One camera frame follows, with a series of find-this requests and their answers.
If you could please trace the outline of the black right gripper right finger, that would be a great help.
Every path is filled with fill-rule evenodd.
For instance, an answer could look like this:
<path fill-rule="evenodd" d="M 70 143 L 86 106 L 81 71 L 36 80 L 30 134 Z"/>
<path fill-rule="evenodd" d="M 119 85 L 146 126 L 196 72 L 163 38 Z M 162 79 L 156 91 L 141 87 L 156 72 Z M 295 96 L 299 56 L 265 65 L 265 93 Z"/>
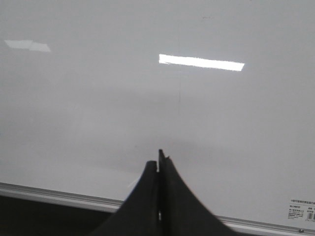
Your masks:
<path fill-rule="evenodd" d="M 165 236 L 235 236 L 198 200 L 179 175 L 170 157 L 158 151 L 159 208 Z"/>

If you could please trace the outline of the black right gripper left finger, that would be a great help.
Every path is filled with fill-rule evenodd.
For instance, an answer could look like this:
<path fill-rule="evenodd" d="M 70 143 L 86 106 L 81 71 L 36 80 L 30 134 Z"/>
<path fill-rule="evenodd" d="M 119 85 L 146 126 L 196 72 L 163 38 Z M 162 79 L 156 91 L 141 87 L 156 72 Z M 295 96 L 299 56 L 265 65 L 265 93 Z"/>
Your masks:
<path fill-rule="evenodd" d="M 158 236 L 159 233 L 157 162 L 148 161 L 124 203 L 89 235 Z"/>

